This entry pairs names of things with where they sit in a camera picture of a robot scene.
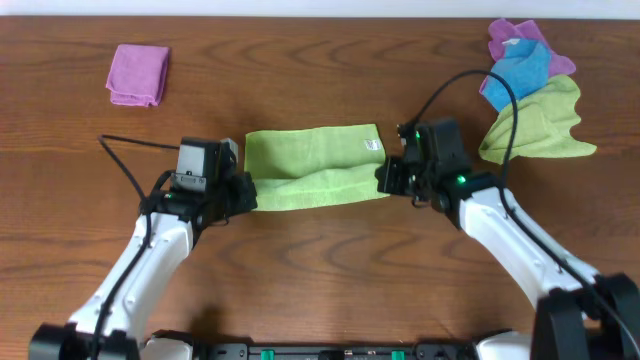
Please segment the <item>crumpled purple cloth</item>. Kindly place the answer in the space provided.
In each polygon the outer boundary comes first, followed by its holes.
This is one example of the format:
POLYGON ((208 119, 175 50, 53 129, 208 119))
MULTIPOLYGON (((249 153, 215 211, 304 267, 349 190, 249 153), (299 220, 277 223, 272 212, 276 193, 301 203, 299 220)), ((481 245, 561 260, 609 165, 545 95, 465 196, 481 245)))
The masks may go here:
POLYGON ((551 48, 534 20, 513 24, 506 19, 498 19, 489 25, 488 32, 491 37, 488 48, 495 63, 504 56, 504 43, 509 39, 530 39, 544 43, 551 51, 552 58, 549 67, 549 78, 557 75, 571 75, 577 70, 572 60, 566 56, 557 54, 551 48))

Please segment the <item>crumpled blue cloth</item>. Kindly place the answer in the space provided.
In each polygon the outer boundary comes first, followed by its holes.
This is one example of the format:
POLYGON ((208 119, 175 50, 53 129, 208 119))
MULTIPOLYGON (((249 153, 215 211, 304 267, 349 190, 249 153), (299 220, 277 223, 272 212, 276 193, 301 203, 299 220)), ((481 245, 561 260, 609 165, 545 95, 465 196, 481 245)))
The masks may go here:
MULTIPOLYGON (((517 100, 547 84, 551 51, 537 40, 512 38, 504 43, 504 56, 497 60, 491 72, 503 78, 517 100)), ((480 93, 498 112, 511 104, 508 91, 502 83, 487 76, 480 93)))

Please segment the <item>green microfiber cloth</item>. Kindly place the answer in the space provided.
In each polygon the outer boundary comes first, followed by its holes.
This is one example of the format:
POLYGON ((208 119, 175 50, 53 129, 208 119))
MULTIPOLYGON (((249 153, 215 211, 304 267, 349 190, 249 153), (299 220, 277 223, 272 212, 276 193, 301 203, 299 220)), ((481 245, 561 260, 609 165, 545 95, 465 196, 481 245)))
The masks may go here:
POLYGON ((262 212, 352 204, 384 198, 375 170, 385 149, 374 124, 246 135, 244 170, 262 212))

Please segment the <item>folded purple cloth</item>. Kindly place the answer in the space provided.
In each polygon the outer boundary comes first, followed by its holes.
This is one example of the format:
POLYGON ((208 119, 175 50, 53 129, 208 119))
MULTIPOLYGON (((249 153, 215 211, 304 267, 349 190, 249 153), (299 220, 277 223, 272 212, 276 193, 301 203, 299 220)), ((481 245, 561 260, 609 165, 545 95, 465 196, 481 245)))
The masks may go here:
POLYGON ((117 47, 105 87, 112 104, 158 106, 165 87, 168 47, 121 44, 117 47))

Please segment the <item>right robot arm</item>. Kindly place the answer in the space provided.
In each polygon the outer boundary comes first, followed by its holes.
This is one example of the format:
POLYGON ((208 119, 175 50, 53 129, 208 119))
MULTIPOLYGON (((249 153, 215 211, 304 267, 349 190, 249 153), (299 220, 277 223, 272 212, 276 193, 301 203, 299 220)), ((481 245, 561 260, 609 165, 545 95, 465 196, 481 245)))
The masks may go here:
POLYGON ((471 168, 457 122, 401 125, 404 152, 375 172, 382 193, 430 205, 479 242, 535 309, 532 334, 501 331, 473 345, 477 359, 636 359, 639 290, 572 255, 517 203, 499 179, 471 168))

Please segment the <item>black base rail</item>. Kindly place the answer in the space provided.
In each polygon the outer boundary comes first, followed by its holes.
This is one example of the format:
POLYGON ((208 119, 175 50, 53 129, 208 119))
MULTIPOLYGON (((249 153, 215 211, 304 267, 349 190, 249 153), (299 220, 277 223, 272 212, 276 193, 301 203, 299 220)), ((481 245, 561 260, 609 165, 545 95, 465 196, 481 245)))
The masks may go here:
POLYGON ((154 339, 141 355, 142 359, 186 360, 474 360, 471 345, 458 343, 419 343, 412 346, 293 346, 247 345, 159 345, 154 339))

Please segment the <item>crumpled green cloth on pile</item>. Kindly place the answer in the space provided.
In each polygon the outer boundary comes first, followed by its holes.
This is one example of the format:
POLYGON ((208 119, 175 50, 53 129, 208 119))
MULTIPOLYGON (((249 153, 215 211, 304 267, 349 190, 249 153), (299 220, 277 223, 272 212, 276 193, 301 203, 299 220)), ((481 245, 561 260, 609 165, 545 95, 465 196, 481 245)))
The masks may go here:
POLYGON ((512 131, 516 132, 512 157, 571 158, 589 156, 597 147, 576 140, 571 128, 581 122, 575 107, 581 91, 567 75, 549 79, 547 85, 517 102, 518 115, 510 105, 497 116, 479 147, 479 156, 501 164, 512 131))

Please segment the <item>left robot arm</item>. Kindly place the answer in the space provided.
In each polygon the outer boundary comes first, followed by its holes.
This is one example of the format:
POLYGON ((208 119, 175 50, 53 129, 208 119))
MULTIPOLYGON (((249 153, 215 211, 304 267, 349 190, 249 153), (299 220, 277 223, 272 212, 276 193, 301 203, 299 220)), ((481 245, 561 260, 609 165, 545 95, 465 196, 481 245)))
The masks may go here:
POLYGON ((206 358, 186 335, 153 335, 145 328, 176 269, 203 231, 257 206, 238 146, 185 137, 175 146, 175 168, 140 197, 139 217, 125 250, 86 303, 64 325, 42 324, 28 347, 31 359, 206 358))

